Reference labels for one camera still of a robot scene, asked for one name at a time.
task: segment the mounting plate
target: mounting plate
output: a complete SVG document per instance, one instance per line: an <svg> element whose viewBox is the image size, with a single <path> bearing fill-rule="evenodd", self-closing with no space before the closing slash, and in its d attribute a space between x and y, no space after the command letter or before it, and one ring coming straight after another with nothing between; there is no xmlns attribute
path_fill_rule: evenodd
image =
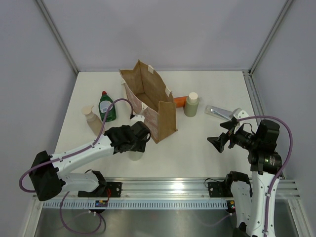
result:
<svg viewBox="0 0 316 237"><path fill-rule="evenodd" d="M225 182L210 181L207 183L210 198L232 198L233 194L226 188Z"/></svg>
<svg viewBox="0 0 316 237"><path fill-rule="evenodd" d="M120 194L122 192L122 182L107 182L106 189L110 189L111 198L120 198ZM108 194L106 190L101 195L98 195L98 196L93 193L79 191L78 197L79 198L107 198Z"/></svg>

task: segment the white wall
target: white wall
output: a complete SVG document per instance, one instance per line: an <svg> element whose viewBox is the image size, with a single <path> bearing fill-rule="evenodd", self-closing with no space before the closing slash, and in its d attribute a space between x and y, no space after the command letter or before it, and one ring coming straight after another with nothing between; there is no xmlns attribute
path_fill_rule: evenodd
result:
<svg viewBox="0 0 316 237"><path fill-rule="evenodd" d="M293 131L294 148L286 175L297 181L316 234L316 1L295 1L280 31L255 71L267 115L284 119ZM288 138L279 142L285 157Z"/></svg>
<svg viewBox="0 0 316 237"><path fill-rule="evenodd" d="M54 151L75 79L34 2L2 1L0 236L18 236L31 198L19 177L38 152Z"/></svg>
<svg viewBox="0 0 316 237"><path fill-rule="evenodd" d="M248 69L285 0L44 0L81 71Z"/></svg>

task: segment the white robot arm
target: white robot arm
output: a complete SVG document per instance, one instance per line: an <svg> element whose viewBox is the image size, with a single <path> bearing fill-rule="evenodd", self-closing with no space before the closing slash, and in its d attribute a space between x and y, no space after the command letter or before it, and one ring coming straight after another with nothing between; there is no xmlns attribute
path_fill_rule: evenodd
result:
<svg viewBox="0 0 316 237"><path fill-rule="evenodd" d="M234 197L237 227L233 237L275 237L274 210L279 178L274 182L270 194L268 189L282 167L281 157L275 151L279 125L265 119L261 121L256 133L248 133L243 130L244 124L237 121L243 118L242 116L247 117L248 114L240 109L235 110L230 121L220 124L228 132L219 137L209 137L207 140L220 153L228 141L229 148L238 145L249 151L248 161L251 164L253 187L247 174L231 171L223 182L209 182L209 193L213 198ZM264 231L265 220L268 220L267 231Z"/></svg>
<svg viewBox="0 0 316 237"><path fill-rule="evenodd" d="M38 153L32 167L57 160L57 162L39 167L30 173L30 179L39 200L45 201L60 192L71 191L84 191L101 197L101 194L106 191L107 183L99 171L85 174L71 172L96 159L116 153L144 152L149 139L150 130L142 121L138 121L132 126L123 125L110 128L97 143L91 141L71 151L50 156L46 151Z"/></svg>

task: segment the brown paper bag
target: brown paper bag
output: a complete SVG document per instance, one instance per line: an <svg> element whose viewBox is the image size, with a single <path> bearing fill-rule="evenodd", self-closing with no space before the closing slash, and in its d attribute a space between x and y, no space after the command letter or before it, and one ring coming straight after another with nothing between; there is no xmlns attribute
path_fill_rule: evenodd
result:
<svg viewBox="0 0 316 237"><path fill-rule="evenodd" d="M177 131L176 104L172 92L159 74L151 67L138 61L133 70L120 70L124 79L127 98L137 114L145 116L144 123L158 143Z"/></svg>

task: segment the white bottle cap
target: white bottle cap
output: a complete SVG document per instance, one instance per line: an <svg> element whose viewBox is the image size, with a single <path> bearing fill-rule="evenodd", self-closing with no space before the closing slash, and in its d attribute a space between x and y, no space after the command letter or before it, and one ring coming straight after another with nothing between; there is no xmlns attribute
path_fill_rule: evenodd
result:
<svg viewBox="0 0 316 237"><path fill-rule="evenodd" d="M93 116L94 116L94 113L92 112L93 106L94 106L94 105L87 105L87 106L84 106L84 107L81 109L81 113L85 115L86 119L91 119L91 118L93 118Z"/></svg>
<svg viewBox="0 0 316 237"><path fill-rule="evenodd" d="M191 103L195 103L196 101L198 101L198 94L196 94L195 92L191 92L189 94L189 101Z"/></svg>

